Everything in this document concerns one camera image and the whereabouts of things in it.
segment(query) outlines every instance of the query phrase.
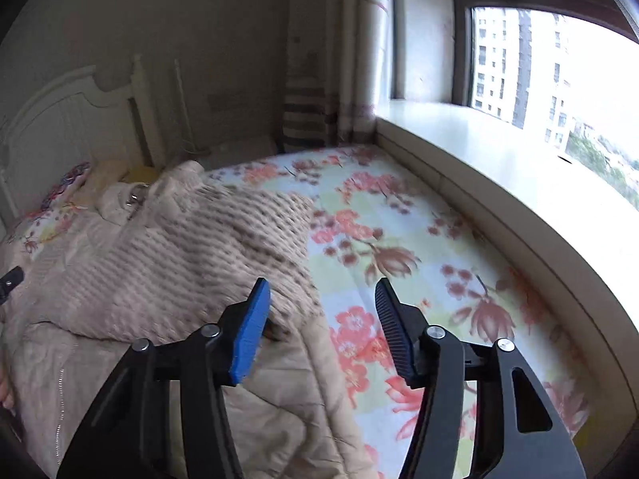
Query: beige quilt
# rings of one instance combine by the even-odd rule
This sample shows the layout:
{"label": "beige quilt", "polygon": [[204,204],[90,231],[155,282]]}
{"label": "beige quilt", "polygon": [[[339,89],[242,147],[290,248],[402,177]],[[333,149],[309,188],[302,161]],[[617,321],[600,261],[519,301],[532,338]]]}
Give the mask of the beige quilt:
{"label": "beige quilt", "polygon": [[[181,340],[268,279],[272,307],[250,375],[225,391],[249,478],[376,478],[306,260],[311,203],[204,185],[187,163],[124,226],[86,212],[49,243],[6,306],[2,334],[31,455],[51,477],[86,409],[141,336]],[[185,477],[178,388],[173,473]]]}

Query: white curtain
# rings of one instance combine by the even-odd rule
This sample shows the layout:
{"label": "white curtain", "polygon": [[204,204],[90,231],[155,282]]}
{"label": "white curtain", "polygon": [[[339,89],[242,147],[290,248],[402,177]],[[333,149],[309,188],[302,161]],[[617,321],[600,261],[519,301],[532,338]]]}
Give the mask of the white curtain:
{"label": "white curtain", "polygon": [[290,0],[286,151],[371,142],[392,0]]}

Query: floral bed sheet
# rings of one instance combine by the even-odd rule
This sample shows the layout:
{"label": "floral bed sheet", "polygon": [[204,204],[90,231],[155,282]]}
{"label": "floral bed sheet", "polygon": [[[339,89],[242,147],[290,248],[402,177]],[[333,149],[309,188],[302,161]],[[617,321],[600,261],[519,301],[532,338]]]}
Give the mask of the floral bed sheet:
{"label": "floral bed sheet", "polygon": [[[380,478],[398,477],[423,394],[395,373],[375,311],[382,276],[402,302],[461,340],[514,340],[571,434],[586,421],[589,373],[539,294],[471,222],[377,146],[281,155],[206,179],[314,200],[309,265]],[[455,477],[468,475],[474,444],[477,395],[473,383],[465,389]]]}

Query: white headboard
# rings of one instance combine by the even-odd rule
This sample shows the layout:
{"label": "white headboard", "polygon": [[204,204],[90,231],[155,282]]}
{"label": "white headboard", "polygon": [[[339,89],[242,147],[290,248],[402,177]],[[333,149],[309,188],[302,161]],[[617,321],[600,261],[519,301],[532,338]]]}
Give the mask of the white headboard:
{"label": "white headboard", "polygon": [[165,166],[140,56],[133,57],[131,81],[122,88],[103,92],[94,74],[95,66],[87,66],[51,81],[0,131],[0,215],[6,225],[37,208],[83,161]]}

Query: window sill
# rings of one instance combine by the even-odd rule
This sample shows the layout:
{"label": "window sill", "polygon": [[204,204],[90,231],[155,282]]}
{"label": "window sill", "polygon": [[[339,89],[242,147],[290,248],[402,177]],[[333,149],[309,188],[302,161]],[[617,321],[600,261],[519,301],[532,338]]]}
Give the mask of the window sill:
{"label": "window sill", "polygon": [[378,143],[477,222],[582,348],[606,416],[587,466],[598,471],[637,417],[639,212],[543,137],[481,111],[391,101],[378,118]]}

